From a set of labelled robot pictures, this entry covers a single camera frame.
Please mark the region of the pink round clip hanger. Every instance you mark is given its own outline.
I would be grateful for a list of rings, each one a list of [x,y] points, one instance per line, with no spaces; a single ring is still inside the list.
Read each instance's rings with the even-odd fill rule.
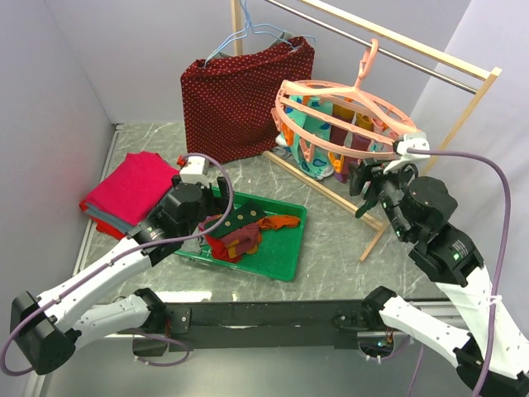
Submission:
[[[361,88],[378,53],[379,43],[372,40],[352,85],[314,79],[281,83],[271,109],[277,142],[306,175],[343,176],[353,161],[367,158],[401,165],[412,143],[426,142],[409,116]]]

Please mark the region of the maroon yellow striped sock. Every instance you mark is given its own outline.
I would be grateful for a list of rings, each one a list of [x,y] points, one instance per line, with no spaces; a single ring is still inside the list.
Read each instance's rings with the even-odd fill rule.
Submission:
[[[228,256],[235,258],[245,253],[255,253],[262,242],[260,225],[257,222],[245,225],[221,239]]]

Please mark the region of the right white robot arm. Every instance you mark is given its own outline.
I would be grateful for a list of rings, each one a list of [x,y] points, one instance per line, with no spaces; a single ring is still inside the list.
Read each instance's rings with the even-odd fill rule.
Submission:
[[[363,323],[396,328],[443,356],[481,396],[528,394],[528,340],[493,298],[484,259],[471,238],[452,226],[456,200],[439,179],[415,165],[386,171],[382,160],[349,166],[350,195],[363,195],[362,217],[380,204],[398,240],[412,244],[412,262],[452,302],[467,326],[453,328],[379,286],[362,303]]]

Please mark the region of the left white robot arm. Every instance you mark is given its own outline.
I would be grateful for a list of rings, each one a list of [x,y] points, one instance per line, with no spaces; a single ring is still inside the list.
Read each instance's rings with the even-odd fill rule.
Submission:
[[[97,302],[122,282],[158,265],[189,240],[207,217],[225,220],[232,209],[230,178],[218,178],[215,195],[208,180],[182,174],[150,211],[106,255],[77,275],[38,295],[26,291],[11,306],[9,343],[29,362],[29,371],[47,375],[73,354],[108,334],[139,329],[156,332],[165,321],[165,305],[151,289],[139,289],[116,304]]]

